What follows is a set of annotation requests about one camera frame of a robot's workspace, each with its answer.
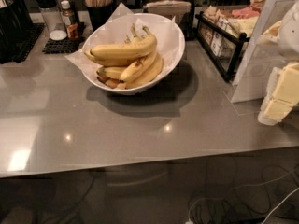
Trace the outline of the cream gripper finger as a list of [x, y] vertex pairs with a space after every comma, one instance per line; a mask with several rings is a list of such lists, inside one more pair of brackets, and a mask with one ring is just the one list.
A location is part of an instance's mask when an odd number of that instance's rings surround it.
[[272, 26], [270, 26], [257, 40], [258, 45], [264, 44], [276, 44], [278, 42], [278, 31], [281, 26], [282, 21], [277, 21]]

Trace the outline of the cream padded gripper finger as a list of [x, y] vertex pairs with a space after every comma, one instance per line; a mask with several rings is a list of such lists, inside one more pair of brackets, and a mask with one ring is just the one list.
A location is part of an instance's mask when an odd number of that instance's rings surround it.
[[289, 62], [282, 69], [274, 67], [268, 79], [258, 121], [264, 125], [276, 125], [298, 104], [299, 62]]

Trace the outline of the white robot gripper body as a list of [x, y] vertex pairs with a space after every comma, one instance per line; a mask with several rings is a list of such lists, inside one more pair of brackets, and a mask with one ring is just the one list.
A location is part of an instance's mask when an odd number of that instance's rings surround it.
[[287, 60], [299, 60], [299, 1], [282, 19], [278, 29], [278, 48]]

